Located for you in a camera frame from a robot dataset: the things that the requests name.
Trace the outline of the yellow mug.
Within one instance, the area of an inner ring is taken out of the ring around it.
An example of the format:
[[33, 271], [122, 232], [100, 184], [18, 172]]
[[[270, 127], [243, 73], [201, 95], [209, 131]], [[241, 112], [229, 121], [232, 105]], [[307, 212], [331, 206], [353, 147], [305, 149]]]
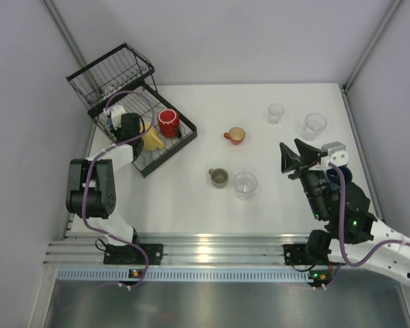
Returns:
[[141, 127], [140, 132], [148, 131], [142, 136], [143, 149], [151, 152], [155, 150], [161, 150], [165, 147], [165, 142], [159, 137], [159, 133], [156, 128], [150, 122], [145, 121]]

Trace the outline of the red mug black handle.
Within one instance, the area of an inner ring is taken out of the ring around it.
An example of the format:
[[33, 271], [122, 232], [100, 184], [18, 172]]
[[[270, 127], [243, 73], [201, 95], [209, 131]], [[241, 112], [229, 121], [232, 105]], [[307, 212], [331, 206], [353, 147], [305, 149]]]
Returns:
[[164, 109], [158, 116], [158, 125], [162, 136], [166, 138], [181, 138], [179, 114], [174, 109]]

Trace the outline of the black wire dish rack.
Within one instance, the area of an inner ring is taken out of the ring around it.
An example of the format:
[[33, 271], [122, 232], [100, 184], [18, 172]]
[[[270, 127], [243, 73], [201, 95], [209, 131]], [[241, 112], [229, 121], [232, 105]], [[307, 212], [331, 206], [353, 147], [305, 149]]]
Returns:
[[144, 121], [153, 123], [165, 147], [151, 152], [143, 150], [135, 155], [132, 165], [143, 177], [149, 176], [197, 137], [197, 127], [183, 113], [179, 113], [182, 137], [162, 136], [157, 116], [162, 110], [175, 109], [175, 106], [160, 95], [153, 74], [152, 63], [123, 43], [66, 77], [92, 121], [113, 143], [118, 142], [118, 130], [107, 130], [103, 109], [122, 105], [126, 112], [137, 113]]

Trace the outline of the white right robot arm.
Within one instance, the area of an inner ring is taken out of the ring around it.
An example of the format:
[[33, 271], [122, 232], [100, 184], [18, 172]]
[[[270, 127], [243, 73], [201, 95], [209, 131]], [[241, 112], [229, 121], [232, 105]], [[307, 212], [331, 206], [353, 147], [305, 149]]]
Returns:
[[285, 263], [307, 272], [312, 287], [327, 288], [342, 265], [363, 268], [410, 287], [410, 238], [370, 212], [370, 199], [353, 182], [349, 154], [335, 141], [296, 151], [280, 143], [281, 171], [301, 183], [314, 218], [325, 223], [303, 244], [284, 245]]

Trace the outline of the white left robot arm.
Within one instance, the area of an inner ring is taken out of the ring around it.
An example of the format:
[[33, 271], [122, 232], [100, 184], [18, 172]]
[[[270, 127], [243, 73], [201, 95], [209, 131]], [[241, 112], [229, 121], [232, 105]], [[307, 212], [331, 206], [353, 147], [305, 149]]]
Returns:
[[104, 264], [160, 265], [163, 245], [141, 243], [135, 228], [115, 209], [115, 173], [131, 164], [143, 150], [145, 122], [136, 113], [123, 113], [112, 119], [117, 143], [88, 159], [69, 164], [66, 208], [82, 218], [85, 226], [105, 235], [95, 246], [104, 252]]

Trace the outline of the dark blue mug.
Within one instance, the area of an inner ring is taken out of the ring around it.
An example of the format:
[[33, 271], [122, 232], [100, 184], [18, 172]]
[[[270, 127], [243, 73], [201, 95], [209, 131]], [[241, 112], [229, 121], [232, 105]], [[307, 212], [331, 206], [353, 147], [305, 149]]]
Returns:
[[[340, 171], [342, 172], [344, 179], [345, 179], [345, 184], [347, 185], [348, 183], [352, 182], [353, 180], [353, 174], [351, 172], [351, 170], [343, 165], [341, 167], [339, 167]], [[338, 172], [333, 169], [330, 168], [326, 171], [326, 175], [327, 175], [327, 179], [331, 185], [331, 189], [332, 190], [338, 190], [340, 189], [340, 177]]]

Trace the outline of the clear glass far right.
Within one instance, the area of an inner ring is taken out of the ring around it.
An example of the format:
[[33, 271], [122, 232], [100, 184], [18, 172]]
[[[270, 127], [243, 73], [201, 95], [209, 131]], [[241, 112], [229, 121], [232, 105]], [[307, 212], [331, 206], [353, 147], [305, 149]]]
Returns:
[[314, 141], [327, 127], [327, 119], [319, 113], [308, 114], [301, 130], [301, 135], [305, 140]]

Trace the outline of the clear glass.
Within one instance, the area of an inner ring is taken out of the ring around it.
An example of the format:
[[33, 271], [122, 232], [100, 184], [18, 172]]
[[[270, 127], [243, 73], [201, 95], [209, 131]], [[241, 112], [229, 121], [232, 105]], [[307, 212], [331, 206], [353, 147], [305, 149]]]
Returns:
[[301, 130], [301, 135], [305, 140], [314, 141], [327, 127], [327, 119], [319, 113], [308, 114]]
[[279, 103], [270, 104], [268, 107], [268, 122], [269, 124], [278, 124], [285, 112], [284, 107]]
[[240, 200], [247, 200], [255, 193], [258, 181], [250, 172], [239, 172], [233, 179], [233, 186], [236, 197]]

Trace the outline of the clear glass near centre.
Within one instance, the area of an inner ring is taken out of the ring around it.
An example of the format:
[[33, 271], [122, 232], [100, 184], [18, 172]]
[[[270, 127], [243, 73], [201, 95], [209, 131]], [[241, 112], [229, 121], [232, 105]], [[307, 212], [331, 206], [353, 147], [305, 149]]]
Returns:
[[233, 179], [233, 186], [236, 197], [240, 200], [247, 200], [255, 193], [258, 181], [250, 172], [239, 172]]

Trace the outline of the clear glass at back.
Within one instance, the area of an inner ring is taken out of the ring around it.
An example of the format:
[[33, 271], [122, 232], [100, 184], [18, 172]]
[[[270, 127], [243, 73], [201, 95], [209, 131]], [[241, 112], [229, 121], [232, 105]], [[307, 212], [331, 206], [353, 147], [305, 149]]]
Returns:
[[279, 103], [270, 104], [268, 107], [268, 122], [269, 124], [278, 124], [285, 112], [284, 107]]

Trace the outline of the orange small cup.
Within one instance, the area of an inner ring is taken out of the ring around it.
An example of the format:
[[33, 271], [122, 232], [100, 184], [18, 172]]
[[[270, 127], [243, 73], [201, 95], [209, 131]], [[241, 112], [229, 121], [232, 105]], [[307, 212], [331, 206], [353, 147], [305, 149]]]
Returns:
[[223, 134], [223, 137], [229, 140], [234, 145], [239, 145], [245, 138], [245, 130], [241, 127], [233, 127], [228, 132]]

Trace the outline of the olive green small cup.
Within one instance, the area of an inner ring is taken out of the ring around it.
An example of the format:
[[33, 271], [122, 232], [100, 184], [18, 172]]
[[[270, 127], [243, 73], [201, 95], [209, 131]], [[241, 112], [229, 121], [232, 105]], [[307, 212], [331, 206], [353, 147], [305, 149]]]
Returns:
[[223, 168], [215, 168], [208, 170], [210, 180], [215, 188], [224, 188], [228, 183], [229, 174]]

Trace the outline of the aluminium mounting rail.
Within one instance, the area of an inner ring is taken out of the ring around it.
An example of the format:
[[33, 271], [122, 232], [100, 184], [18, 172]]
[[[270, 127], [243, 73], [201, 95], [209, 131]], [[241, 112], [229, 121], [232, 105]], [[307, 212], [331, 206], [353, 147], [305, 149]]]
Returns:
[[349, 264], [410, 272], [410, 238], [377, 222], [362, 243], [344, 244], [328, 232], [310, 234], [145, 234], [131, 242], [80, 234], [49, 243], [43, 263], [64, 267], [273, 267]]

